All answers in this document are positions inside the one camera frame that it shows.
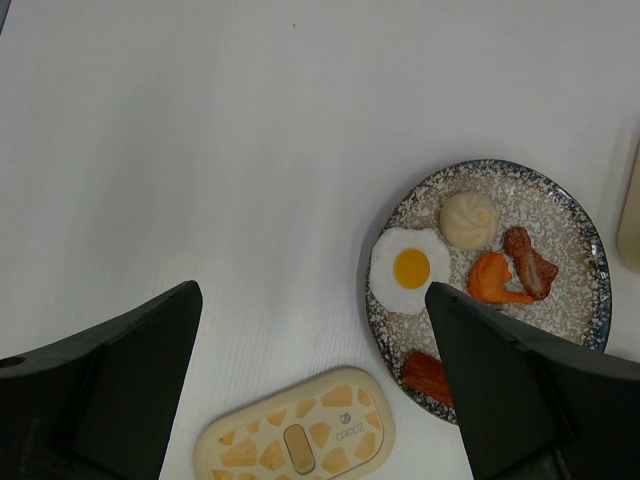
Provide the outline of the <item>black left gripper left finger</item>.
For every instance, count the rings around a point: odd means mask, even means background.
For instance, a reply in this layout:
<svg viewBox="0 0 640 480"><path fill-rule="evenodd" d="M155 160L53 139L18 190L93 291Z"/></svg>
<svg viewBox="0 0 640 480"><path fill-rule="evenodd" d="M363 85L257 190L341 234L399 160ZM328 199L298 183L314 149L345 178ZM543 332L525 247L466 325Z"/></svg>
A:
<svg viewBox="0 0 640 480"><path fill-rule="evenodd" d="M202 305L198 283L186 281L2 359L2 478L158 478Z"/></svg>

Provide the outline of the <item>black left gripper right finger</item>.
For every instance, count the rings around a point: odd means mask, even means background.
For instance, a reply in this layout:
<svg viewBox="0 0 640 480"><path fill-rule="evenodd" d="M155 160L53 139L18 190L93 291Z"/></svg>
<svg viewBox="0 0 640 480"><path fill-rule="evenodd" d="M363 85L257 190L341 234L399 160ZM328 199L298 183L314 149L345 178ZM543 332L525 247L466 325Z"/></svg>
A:
<svg viewBox="0 0 640 480"><path fill-rule="evenodd" d="M638 478L638 363L443 283L425 303L474 478Z"/></svg>

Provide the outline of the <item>brown fried chicken piece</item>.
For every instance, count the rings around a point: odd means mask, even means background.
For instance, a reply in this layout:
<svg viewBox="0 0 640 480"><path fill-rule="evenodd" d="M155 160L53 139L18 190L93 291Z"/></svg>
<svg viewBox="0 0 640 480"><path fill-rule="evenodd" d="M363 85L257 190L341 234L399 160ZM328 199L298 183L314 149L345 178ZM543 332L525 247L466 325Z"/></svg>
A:
<svg viewBox="0 0 640 480"><path fill-rule="evenodd" d="M546 299L559 268L533 248L527 230L520 226L509 229L504 235L503 248L512 258L527 293L534 301Z"/></svg>

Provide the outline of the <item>beige patterned lunch box lid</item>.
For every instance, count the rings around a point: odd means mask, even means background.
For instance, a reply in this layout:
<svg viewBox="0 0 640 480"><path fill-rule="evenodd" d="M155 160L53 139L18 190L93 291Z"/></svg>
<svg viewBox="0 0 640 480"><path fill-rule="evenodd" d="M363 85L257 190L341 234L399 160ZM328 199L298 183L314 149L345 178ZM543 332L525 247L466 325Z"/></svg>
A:
<svg viewBox="0 0 640 480"><path fill-rule="evenodd" d="M214 421L193 466L198 479L359 479L387 460L395 439L379 383L343 367Z"/></svg>

